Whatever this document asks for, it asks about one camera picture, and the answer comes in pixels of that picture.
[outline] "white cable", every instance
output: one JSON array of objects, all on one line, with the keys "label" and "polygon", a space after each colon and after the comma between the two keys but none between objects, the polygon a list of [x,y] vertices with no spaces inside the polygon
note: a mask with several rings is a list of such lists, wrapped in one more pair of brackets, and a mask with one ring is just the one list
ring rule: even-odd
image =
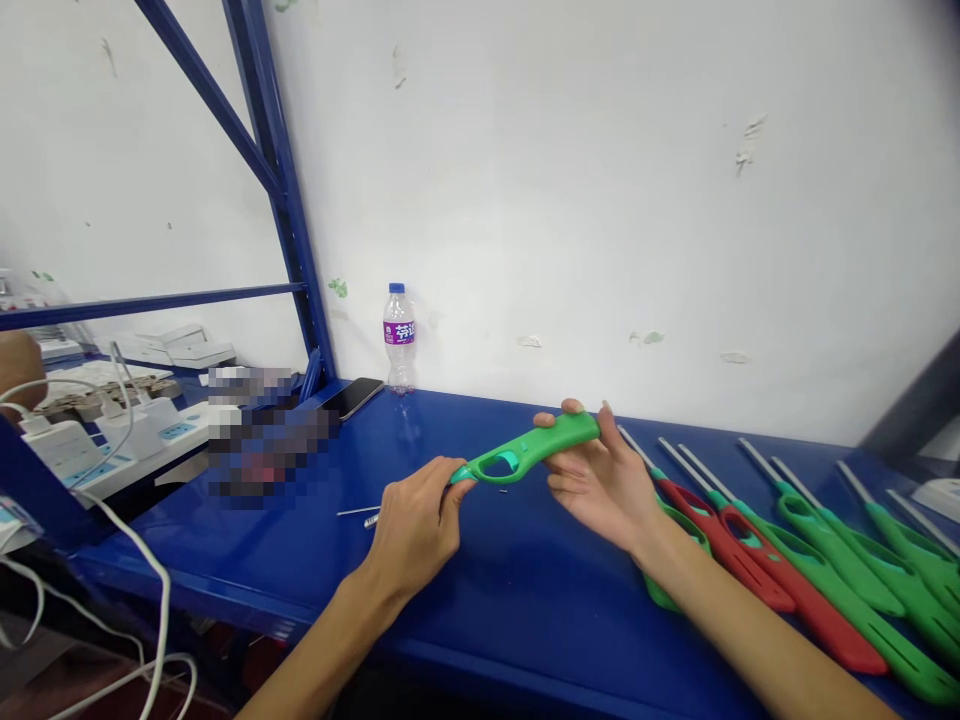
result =
[{"label": "white cable", "polygon": [[[76,485],[79,485],[80,483],[82,483],[84,480],[86,480],[90,476],[91,473],[95,472],[97,469],[102,467],[106,462],[108,462],[111,458],[113,458],[113,456],[117,454],[117,452],[120,450],[123,444],[130,438],[130,434],[133,432],[133,405],[130,402],[130,396],[127,394],[126,383],[123,381],[123,376],[120,374],[120,368],[117,366],[117,354],[119,353],[115,349],[116,344],[114,343],[113,345],[114,346],[110,348],[111,350],[110,360],[113,363],[114,372],[116,372],[117,374],[117,379],[120,385],[120,392],[123,395],[123,401],[124,403],[126,403],[126,406],[127,406],[127,414],[129,418],[129,422],[127,423],[127,432],[124,434],[120,442],[117,443],[116,447],[111,449],[109,454],[107,454],[99,463],[97,463],[90,470],[88,470],[83,475],[83,477],[81,477],[74,484],[74,488],[71,488],[71,492],[74,495],[82,497],[90,501],[97,507],[99,507],[103,511],[103,513],[107,516],[107,518],[114,525],[116,525],[117,528],[124,535],[130,538],[130,540],[136,546],[137,550],[140,551],[140,554],[143,555],[144,560],[147,561],[147,564],[149,564],[150,567],[153,568],[154,572],[156,572],[157,576],[160,578],[160,587],[161,587],[160,589],[160,627],[157,633],[157,656],[151,662],[135,670],[134,672],[127,675],[126,677],[121,678],[117,682],[113,683],[113,685],[110,685],[109,687],[104,688],[103,690],[95,693],[94,695],[90,696],[86,700],[83,700],[77,703],[73,707],[67,708],[63,712],[55,715],[50,720],[61,720],[62,718],[69,717],[75,712],[78,712],[88,707],[89,705],[93,704],[94,702],[99,700],[101,697],[104,697],[105,695],[108,695],[109,693],[113,692],[117,688],[122,687],[123,685],[130,682],[134,678],[139,677],[147,670],[150,670],[151,668],[153,668],[153,675],[150,680],[150,691],[147,693],[146,703],[144,704],[143,710],[140,713],[140,720],[148,720],[150,713],[153,710],[154,703],[156,702],[157,693],[160,690],[161,681],[163,680],[163,664],[167,661],[172,661],[172,660],[181,660],[187,663],[187,665],[190,666],[190,670],[191,670],[190,689],[187,693],[187,698],[183,705],[183,708],[181,709],[180,714],[177,716],[177,720],[182,720],[184,715],[186,715],[187,710],[190,707],[190,702],[193,700],[193,695],[194,695],[194,692],[196,691],[197,666],[193,658],[190,655],[187,655],[185,653],[174,653],[169,656],[166,655],[167,633],[169,631],[169,626],[170,626],[170,585],[171,585],[170,574],[167,572],[166,568],[164,568],[163,565],[160,564],[160,561],[157,560],[156,556],[153,554],[153,552],[150,550],[147,544],[143,541],[143,538],[137,535],[137,533],[133,530],[133,528],[131,528],[129,525],[123,522],[123,520],[121,520],[120,517],[110,508],[110,506],[108,506],[106,503],[101,501],[99,498],[94,497],[93,495],[85,493],[82,490],[75,489]],[[4,402],[12,395],[16,394],[21,390],[25,390],[26,388],[36,387],[38,385],[44,385],[52,382],[69,382],[69,383],[75,383],[78,385],[86,385],[92,388],[95,392],[97,392],[97,394],[101,397],[101,400],[104,404],[113,402],[112,400],[110,400],[110,398],[107,396],[107,394],[103,391],[102,388],[100,388],[97,385],[94,385],[93,383],[86,382],[85,380],[67,380],[67,379],[60,379],[60,378],[44,378],[43,380],[33,380],[31,382],[23,383],[22,385],[18,385],[14,388],[11,388],[10,390],[7,390],[5,393],[0,395],[0,402]],[[8,560],[6,558],[0,558],[0,560],[3,560],[4,564],[7,564],[9,567],[11,567],[11,569],[13,569],[13,565],[18,565],[18,563],[13,563],[13,561]],[[24,571],[33,575],[33,577],[31,577],[30,579],[34,580],[34,584],[37,585],[37,592],[38,592],[37,616],[34,619],[34,623],[30,629],[30,632],[27,634],[27,638],[24,640],[24,642],[26,642],[26,640],[28,640],[33,635],[33,632],[36,630],[36,627],[40,623],[40,617],[43,613],[43,605],[45,600],[43,591],[45,589],[51,591],[51,594],[57,597],[61,597],[61,599],[64,599],[67,602],[70,602],[78,610],[82,606],[80,606],[79,603],[76,603],[76,601],[74,601],[73,598],[69,598],[69,596],[59,593],[58,591],[51,588],[49,585],[46,586],[46,588],[44,588],[43,580],[41,580],[40,577],[36,575],[36,573],[34,573],[30,568],[27,568],[25,566],[21,565],[20,567],[23,568]],[[99,621],[99,619],[93,620],[92,618],[94,618],[95,616],[93,616],[90,613],[87,613],[85,608],[80,612],[88,619],[91,619],[92,622],[95,622],[98,626],[101,626],[104,629],[106,629],[105,626],[103,626],[102,622]],[[117,633],[116,631],[111,631],[109,629],[107,630],[107,632],[111,632],[114,635],[123,636],[121,633]],[[2,644],[3,641],[9,642],[9,638],[7,638],[5,634],[3,634],[2,639],[0,639],[0,644]],[[139,645],[139,641],[134,640],[134,642],[138,643],[138,647],[141,650],[141,660],[142,660],[142,646]]]},{"label": "white cable", "polygon": [[120,358],[120,364],[123,366],[123,371],[127,374],[127,378],[130,380],[130,387],[133,388],[133,391],[137,394],[137,399],[140,401],[141,405],[145,405],[150,400],[150,393],[145,392],[142,388],[137,386],[136,381],[133,379],[133,373],[130,372],[130,368],[127,367],[127,361],[123,357],[123,353],[120,352],[120,346],[117,345],[116,340],[110,342],[110,357],[114,355]]},{"label": "white cable", "polygon": [[0,625],[0,645],[3,645],[7,650],[16,650],[18,647],[26,645],[30,642],[30,639],[33,637],[33,634],[37,631],[37,628],[40,627],[40,618],[43,617],[43,609],[46,605],[46,595],[43,592],[43,580],[37,575],[33,570],[26,567],[25,565],[20,565],[19,563],[14,563],[6,558],[0,557],[5,565],[9,566],[18,575],[22,575],[33,582],[34,587],[37,588],[37,613],[33,616],[33,624],[30,625],[30,630],[27,631],[27,634],[24,636],[23,640],[19,643],[14,643],[10,640],[6,631],[3,629],[3,626]]},{"label": "white cable", "polygon": [[64,711],[57,713],[53,717],[49,718],[49,720],[65,720],[66,718],[70,717],[74,713],[80,712],[81,710],[84,710],[85,708],[89,707],[93,703],[97,702],[97,700],[99,700],[100,698],[106,697],[107,695],[112,693],[114,690],[117,690],[118,688],[123,687],[131,680],[135,680],[136,678],[140,677],[143,673],[147,672],[151,668],[153,669],[154,674],[156,674],[158,670],[162,670],[160,666],[163,665],[163,663],[167,663],[167,662],[183,662],[190,667],[190,689],[187,691],[187,697],[186,697],[186,701],[184,702],[183,708],[180,710],[180,714],[177,715],[177,720],[183,720],[183,716],[187,714],[187,708],[190,707],[190,703],[193,700],[193,695],[197,690],[197,663],[191,655],[188,655],[186,653],[173,653],[172,655],[167,655],[165,658],[163,658],[163,662],[161,663],[158,663],[156,660],[151,660],[142,668],[137,668],[129,675],[125,675],[124,677],[120,678],[112,685],[107,685],[107,687],[103,688],[98,692],[95,692],[86,700],[81,700],[73,707],[69,707]]},{"label": "white cable", "polygon": [[[55,587],[45,582],[43,578],[41,578],[39,575],[37,575],[36,572],[33,571],[32,568],[29,568],[26,565],[21,565],[20,563],[10,560],[9,558],[6,558],[6,557],[0,557],[0,564],[6,565],[8,568],[10,568],[10,570],[17,573],[18,575],[22,575],[28,580],[33,581],[33,584],[37,588],[37,614],[34,619],[34,625],[30,633],[28,633],[27,637],[23,640],[23,642],[20,643],[20,645],[26,644],[26,642],[33,635],[33,631],[36,630],[36,626],[39,625],[40,618],[43,616],[43,610],[44,610],[44,601],[42,596],[44,593],[50,593],[54,597],[58,597],[64,602],[69,603],[74,610],[76,610],[78,613],[83,615],[85,618],[87,618],[87,620],[92,622],[94,625],[96,625],[98,628],[100,628],[104,632],[109,633],[110,635],[115,635],[116,637],[124,638],[125,640],[129,640],[134,645],[136,645],[137,655],[140,658],[140,665],[142,666],[144,664],[144,662],[146,661],[146,658],[144,658],[144,654],[143,654],[143,643],[141,643],[140,640],[135,638],[133,635],[128,635],[127,633],[122,633],[122,632],[119,632],[118,630],[114,630],[113,628],[109,627],[100,618],[98,618],[96,615],[94,615],[89,610],[87,610],[83,605],[81,605],[76,598],[73,598],[70,595],[67,595],[66,593],[60,592]],[[0,627],[0,636],[2,636],[0,637],[0,644],[4,644],[5,647],[12,650],[13,649],[12,647],[9,647],[5,643],[3,643],[2,638],[6,637],[6,635],[5,633],[3,633],[2,627]]]},{"label": "white cable", "polygon": [[76,598],[71,597],[66,593],[60,592],[55,587],[52,587],[51,585],[44,583],[43,589],[46,590],[51,595],[53,595],[54,597],[58,597],[64,602],[69,603],[71,606],[73,606],[74,610],[76,610],[78,613],[83,615],[87,620],[92,622],[94,625],[96,625],[98,628],[103,630],[105,633],[109,633],[110,635],[114,635],[115,637],[123,638],[124,640],[129,640],[134,645],[136,645],[137,656],[140,658],[140,665],[143,666],[144,662],[146,661],[146,657],[144,657],[143,643],[140,642],[138,638],[135,638],[133,635],[128,635],[127,633],[122,633],[119,630],[114,630],[112,627],[110,627],[105,622],[103,622],[103,620],[98,618],[92,612],[87,610],[83,605],[81,605]]},{"label": "white cable", "polygon": [[18,403],[9,403],[9,402],[0,403],[0,407],[8,407],[11,410],[16,410],[18,413],[20,413],[20,417],[22,417],[23,419],[26,419],[28,417],[33,417],[32,412],[30,412],[23,405],[20,405]]},{"label": "white cable", "polygon": [[147,693],[146,704],[143,706],[143,712],[140,713],[140,720],[147,720],[150,716],[150,711],[153,709],[153,704],[156,702],[157,692],[160,690],[160,681],[163,679],[163,663],[160,661],[166,654],[167,631],[170,626],[170,573],[160,564],[160,561],[157,560],[156,556],[143,541],[143,538],[137,535],[133,528],[121,520],[109,505],[82,490],[73,490],[72,492],[75,495],[89,500],[103,510],[103,513],[110,519],[110,522],[116,525],[120,532],[130,538],[131,542],[136,545],[137,550],[143,555],[143,559],[147,561],[147,564],[153,568],[153,571],[160,578],[160,629],[157,633],[157,658],[154,661],[153,677],[150,680],[150,692]]}]

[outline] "hand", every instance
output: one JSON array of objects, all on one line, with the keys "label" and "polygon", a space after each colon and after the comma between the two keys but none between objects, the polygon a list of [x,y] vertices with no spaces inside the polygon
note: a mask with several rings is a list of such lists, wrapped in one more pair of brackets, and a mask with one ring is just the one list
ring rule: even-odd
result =
[{"label": "hand", "polygon": [[[565,413],[581,413],[583,405],[567,399]],[[537,427],[553,427],[556,418],[537,413]],[[643,459],[627,445],[606,401],[597,415],[600,439],[551,455],[550,491],[571,515],[622,550],[637,556],[647,536],[666,517],[657,507],[653,482]]]},{"label": "hand", "polygon": [[461,480],[449,489],[447,483],[466,464],[462,458],[434,458],[384,488],[373,545],[357,569],[381,597],[406,603],[459,549],[460,504],[477,483]]}]

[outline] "charging cable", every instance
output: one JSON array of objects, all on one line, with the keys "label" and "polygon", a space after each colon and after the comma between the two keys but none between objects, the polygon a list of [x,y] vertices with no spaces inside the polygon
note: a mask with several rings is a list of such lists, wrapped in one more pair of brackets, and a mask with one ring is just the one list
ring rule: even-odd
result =
[{"label": "charging cable", "polygon": [[[123,395],[123,401],[127,407],[127,414],[129,419],[129,422],[127,424],[127,431],[124,434],[123,438],[120,440],[120,442],[118,442],[116,446],[111,449],[110,453],[108,453],[94,467],[88,470],[83,475],[83,477],[81,477],[77,481],[77,483],[75,483],[74,487],[82,483],[92,473],[96,472],[100,467],[102,467],[106,462],[108,462],[112,457],[114,457],[117,454],[117,452],[120,450],[120,448],[123,446],[123,444],[130,438],[130,435],[133,432],[133,420],[134,420],[133,404],[130,401],[130,396],[127,393],[126,383],[124,382],[123,376],[120,374],[120,369],[117,365],[117,355],[119,355],[119,352],[117,351],[116,343],[113,343],[111,345],[110,351],[111,351],[110,360],[113,364],[114,372],[117,374],[117,379],[120,385],[120,392]],[[37,385],[42,385],[50,382],[71,382],[71,383],[76,383],[79,385],[86,385],[88,387],[91,387],[101,397],[104,414],[107,414],[108,412],[111,413],[109,417],[116,417],[117,414],[119,414],[119,412],[117,412],[118,410],[117,404],[112,400],[110,400],[110,398],[106,395],[106,393],[100,387],[94,385],[93,383],[89,383],[83,380],[67,380],[67,379],[59,379],[59,378],[45,378],[43,380],[34,380],[32,382],[24,383],[22,385],[18,385],[17,387],[11,388],[7,392],[0,395],[0,403],[7,401],[10,397],[12,397],[17,392],[25,388],[35,387]],[[21,412],[20,407],[15,407],[15,409],[17,409],[18,412]],[[33,414],[27,411],[27,415],[32,416]],[[144,560],[147,561],[147,564],[149,564],[150,567],[153,568],[154,572],[156,572],[157,576],[160,578],[160,585],[161,585],[160,619],[159,619],[159,630],[157,633],[157,655],[153,661],[143,665],[142,667],[138,668],[132,673],[129,673],[125,677],[121,678],[120,680],[113,683],[112,685],[104,688],[103,690],[100,690],[99,692],[95,693],[94,695],[87,698],[86,700],[83,700],[80,703],[77,703],[76,705],[74,705],[73,707],[67,708],[63,712],[58,713],[50,720],[62,720],[63,718],[67,718],[70,715],[73,715],[74,713],[82,710],[83,708],[88,707],[89,705],[93,704],[100,698],[108,695],[109,693],[113,692],[117,688],[122,687],[123,685],[130,682],[131,680],[143,675],[144,673],[152,669],[153,674],[150,679],[150,690],[147,693],[147,700],[144,703],[142,712],[140,713],[140,720],[148,720],[150,713],[153,710],[153,706],[157,698],[157,693],[160,690],[160,685],[163,680],[163,665],[165,662],[174,661],[174,660],[185,662],[189,666],[190,672],[191,672],[190,688],[188,690],[186,700],[183,704],[183,708],[181,709],[180,714],[177,716],[177,720],[182,720],[184,715],[186,715],[188,708],[190,707],[190,703],[193,700],[193,695],[196,691],[197,666],[193,658],[190,655],[187,655],[185,653],[175,653],[169,656],[166,655],[167,634],[168,634],[169,625],[170,625],[170,587],[171,587],[170,574],[167,572],[166,568],[164,568],[163,565],[160,564],[160,561],[157,560],[156,556],[153,554],[153,552],[144,542],[143,538],[141,538],[133,530],[133,528],[131,528],[129,525],[123,522],[123,520],[120,519],[120,517],[113,511],[112,508],[110,508],[109,505],[104,503],[99,498],[94,497],[93,495],[90,495],[88,493],[85,493],[82,490],[71,489],[70,492],[72,492],[75,496],[82,498],[88,501],[89,503],[92,503],[97,507],[99,507],[103,511],[103,513],[107,516],[107,518],[124,535],[126,535],[133,542],[133,544],[136,546],[140,554],[143,555]],[[37,614],[36,614],[36,617],[34,618],[34,622],[30,628],[30,631],[28,632],[27,637],[24,639],[23,642],[26,642],[33,636],[37,626],[40,623],[40,618],[43,614],[43,609],[44,609],[45,592],[51,592],[51,594],[55,595],[56,597],[61,597],[61,599],[65,599],[67,602],[69,602],[71,605],[73,605],[73,607],[77,608],[78,610],[82,608],[80,603],[77,602],[75,599],[69,598],[69,596],[63,593],[60,593],[59,591],[55,591],[49,585],[44,583],[43,580],[30,568],[24,565],[20,565],[19,563],[15,563],[14,561],[9,560],[8,558],[5,558],[5,557],[0,557],[0,561],[2,561],[3,564],[5,564],[7,567],[10,567],[11,569],[13,569],[14,572],[18,572],[24,577],[27,577],[28,579],[32,580],[35,586],[37,587]],[[92,618],[95,618],[96,616],[92,615],[92,613],[88,613],[86,611],[86,608],[83,608],[82,610],[80,610],[80,612],[88,619],[91,619],[91,621],[97,624],[98,627],[101,627],[101,629],[106,629],[107,632],[110,632],[111,634],[114,634],[114,635],[124,636],[123,634],[118,633],[117,631],[107,629],[106,625],[102,623],[102,621],[99,621],[99,619],[96,619],[96,620],[92,619]],[[5,644],[5,645],[9,644],[8,646],[16,647],[15,645],[13,645],[13,643],[10,643],[9,637],[7,637],[5,633],[3,633],[2,628],[0,628],[0,633],[2,633],[2,638],[0,638],[0,644]],[[140,645],[139,641],[132,638],[132,636],[129,636],[129,635],[125,637],[128,637],[137,643],[138,649],[141,652],[141,659],[142,659],[142,646]]]},{"label": "charging cable", "polygon": [[114,357],[119,358],[120,365],[123,366],[123,371],[127,374],[127,378],[130,381],[130,387],[132,387],[133,391],[137,394],[137,400],[140,401],[140,404],[146,405],[148,402],[150,402],[150,393],[139,387],[136,381],[133,379],[133,373],[130,372],[130,368],[127,367],[127,361],[124,359],[123,353],[120,352],[120,346],[117,345],[116,340],[113,340],[110,343],[110,357],[111,359]]},{"label": "charging cable", "polygon": [[27,410],[23,405],[18,405],[17,403],[0,403],[0,407],[7,407],[11,410],[16,410],[20,413],[20,417],[26,420],[29,417],[33,417],[33,413]]}]

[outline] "white charger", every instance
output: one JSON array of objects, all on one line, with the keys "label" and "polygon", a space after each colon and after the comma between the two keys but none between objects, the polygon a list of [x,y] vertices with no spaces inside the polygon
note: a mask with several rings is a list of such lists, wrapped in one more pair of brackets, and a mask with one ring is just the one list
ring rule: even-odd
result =
[{"label": "white charger", "polygon": [[123,454],[134,460],[145,460],[163,450],[163,440],[157,434],[154,421],[137,407],[133,408],[132,426],[126,411],[113,401],[104,403],[103,415],[96,419],[96,423],[103,437],[113,447],[123,441],[129,429],[130,435],[123,443]]},{"label": "white charger", "polygon": [[158,433],[182,422],[180,413],[177,412],[177,407],[170,398],[147,399],[144,402],[144,398],[141,397],[140,404],[134,408],[134,416],[138,411],[150,418],[154,430]]},{"label": "white charger", "polygon": [[60,481],[89,470],[103,457],[83,425],[74,420],[51,425],[42,415],[33,415],[21,420],[20,427],[23,441]]}]

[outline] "left hand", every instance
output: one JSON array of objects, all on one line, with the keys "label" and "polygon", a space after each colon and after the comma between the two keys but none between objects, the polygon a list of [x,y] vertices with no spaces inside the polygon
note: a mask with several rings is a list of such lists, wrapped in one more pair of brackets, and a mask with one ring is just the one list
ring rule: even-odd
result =
[{"label": "left hand", "polygon": [[373,545],[357,568],[381,597],[406,602],[459,549],[460,504],[477,483],[461,480],[449,489],[447,484],[466,464],[462,458],[437,457],[384,489]]}]

